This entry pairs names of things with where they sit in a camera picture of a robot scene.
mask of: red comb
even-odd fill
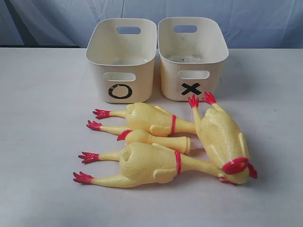
[[[119,141],[119,140],[125,140],[125,138],[127,137],[127,135],[128,135],[131,131],[133,131],[133,130],[131,130],[131,129],[126,129],[126,130],[124,130],[122,133],[120,133],[120,134],[118,135],[117,141]]]
[[[254,166],[251,163],[248,163],[247,167],[248,167],[248,169],[250,171],[249,176],[252,177],[252,178],[254,178],[254,179],[257,179],[258,178],[258,173],[255,170]]]

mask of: red neck band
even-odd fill
[[[176,116],[173,115],[171,119],[171,134],[175,133],[175,127],[176,127]]]
[[[176,163],[177,163],[177,175],[181,173],[181,154],[178,151],[175,151]]]

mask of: black x mark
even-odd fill
[[[201,94],[201,91],[199,91],[199,90],[196,89],[196,87],[199,87],[199,86],[200,86],[200,84],[198,84],[198,83],[195,83],[195,84],[193,84],[192,86],[190,86],[190,85],[188,85],[188,84],[186,84],[186,83],[182,84],[182,87],[185,87],[185,88],[186,88],[186,90],[182,92],[182,95],[186,95],[186,94],[189,93],[190,91],[191,91],[192,93],[195,93],[196,95]]]

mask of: white backdrop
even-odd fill
[[[112,17],[141,17],[157,24],[165,17],[199,16],[219,24],[229,48],[303,47],[303,0],[10,1],[40,45],[87,47],[96,24]],[[4,31],[13,23],[0,26]],[[16,33],[1,36],[0,44],[20,41]]]

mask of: white table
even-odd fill
[[[300,227],[303,224],[303,50],[230,50],[215,97],[246,135],[258,179],[232,186],[199,172],[131,189],[75,183],[72,173],[119,173],[117,162],[82,164],[82,151],[120,150],[92,131],[99,99],[85,49],[0,49],[1,227]],[[193,120],[187,102],[152,97]],[[201,114],[210,106],[200,105]],[[125,125],[122,118],[100,120]],[[196,153],[204,158],[204,152]]]

